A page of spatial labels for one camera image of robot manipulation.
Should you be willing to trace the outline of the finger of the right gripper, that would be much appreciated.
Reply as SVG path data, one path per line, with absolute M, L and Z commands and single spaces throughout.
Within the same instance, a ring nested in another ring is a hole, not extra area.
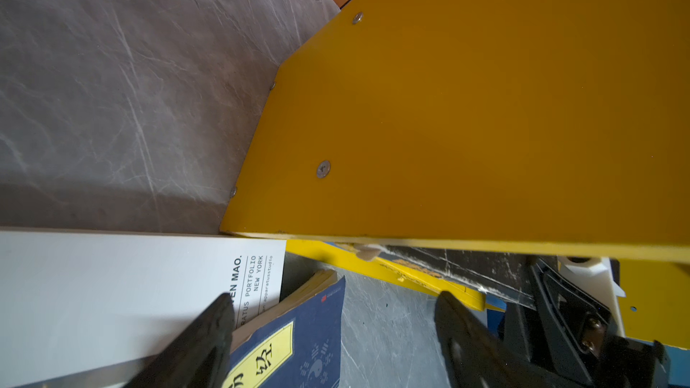
M 501 340 L 539 382 L 578 387 L 668 387 L 663 344 L 625 339 L 608 307 L 540 258 L 529 260 L 532 308 L 509 304 Z

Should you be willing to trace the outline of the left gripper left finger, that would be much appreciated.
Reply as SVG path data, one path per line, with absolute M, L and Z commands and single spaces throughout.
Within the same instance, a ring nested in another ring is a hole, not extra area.
M 234 330 L 234 302 L 223 293 L 126 386 L 220 387 Z

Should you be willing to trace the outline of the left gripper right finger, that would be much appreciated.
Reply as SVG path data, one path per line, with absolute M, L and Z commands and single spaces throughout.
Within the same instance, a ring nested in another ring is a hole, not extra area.
M 575 387 L 577 384 L 510 352 L 451 293 L 443 291 L 434 321 L 453 387 Z

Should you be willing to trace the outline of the navy book bottom yellow label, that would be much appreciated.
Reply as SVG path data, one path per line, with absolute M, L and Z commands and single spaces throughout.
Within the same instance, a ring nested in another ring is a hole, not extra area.
M 345 278 L 321 269 L 233 332 L 224 387 L 337 387 Z

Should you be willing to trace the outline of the yellow cartoon cover book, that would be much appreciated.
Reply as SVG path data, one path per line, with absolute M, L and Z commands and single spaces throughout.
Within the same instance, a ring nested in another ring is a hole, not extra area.
M 355 248 L 350 245 L 339 246 L 327 244 L 327 242 L 287 240 L 287 251 L 431 296 L 438 296 L 442 291 L 447 291 L 472 310 L 486 309 L 486 296 L 481 292 L 444 280 L 437 275 L 429 275 L 424 271 L 417 271 L 404 264 L 389 262 L 378 257 L 367 262 L 359 258 Z

